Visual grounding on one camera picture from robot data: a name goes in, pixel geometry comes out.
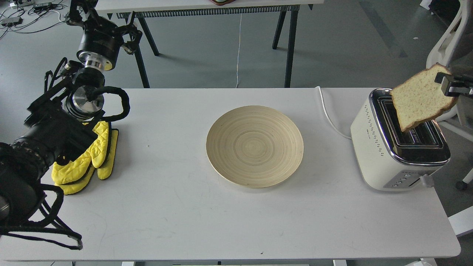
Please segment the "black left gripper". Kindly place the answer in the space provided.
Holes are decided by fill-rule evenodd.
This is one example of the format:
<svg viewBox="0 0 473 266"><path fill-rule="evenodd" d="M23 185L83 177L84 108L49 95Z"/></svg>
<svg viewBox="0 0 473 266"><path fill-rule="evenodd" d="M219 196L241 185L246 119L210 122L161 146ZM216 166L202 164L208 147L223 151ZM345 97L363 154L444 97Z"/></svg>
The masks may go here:
<svg viewBox="0 0 473 266"><path fill-rule="evenodd" d="M83 21L83 16L94 10L97 0L71 0L69 12L66 14L66 24L70 26L83 27L83 35L76 53L80 62L85 63L88 55L94 55L101 58L103 70L109 71L115 68L118 59L120 47L129 55L135 54L139 48L142 32L135 24L117 26L108 20ZM128 35L127 42L123 36Z"/></svg>

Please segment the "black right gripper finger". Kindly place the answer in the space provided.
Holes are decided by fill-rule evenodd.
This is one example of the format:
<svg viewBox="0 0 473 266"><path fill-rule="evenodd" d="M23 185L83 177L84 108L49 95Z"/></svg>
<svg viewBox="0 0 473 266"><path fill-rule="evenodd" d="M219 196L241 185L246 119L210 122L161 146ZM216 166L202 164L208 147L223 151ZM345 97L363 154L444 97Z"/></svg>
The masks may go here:
<svg viewBox="0 0 473 266"><path fill-rule="evenodd" d="M452 84L449 84L446 87L445 96L448 96L448 97L465 96L465 97L472 98L473 97L473 87L452 83Z"/></svg>
<svg viewBox="0 0 473 266"><path fill-rule="evenodd" d="M445 74L444 72L438 72L435 77L435 82L442 83L444 80L447 80L450 83L459 83L461 85L471 85L473 82L471 75L453 75Z"/></svg>

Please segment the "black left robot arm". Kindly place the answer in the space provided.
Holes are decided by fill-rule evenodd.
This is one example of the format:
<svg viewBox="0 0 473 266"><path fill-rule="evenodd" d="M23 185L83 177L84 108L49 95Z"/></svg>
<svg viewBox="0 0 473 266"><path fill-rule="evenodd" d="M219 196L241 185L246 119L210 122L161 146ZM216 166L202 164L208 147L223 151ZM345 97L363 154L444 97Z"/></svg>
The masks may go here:
<svg viewBox="0 0 473 266"><path fill-rule="evenodd" d="M59 234L76 245L48 242L71 250L83 247L81 235L58 217L64 192L41 178L54 163L76 161L98 138L93 127L99 122L128 116L128 94L105 86L103 72L116 66L121 48L134 54L142 37L134 11L127 25L117 26L98 15L96 5L96 0L71 1L65 22L83 29L78 59L64 58L54 72L46 73L44 94L28 107L28 131L12 144L1 143L2 236L42 241L21 232Z"/></svg>

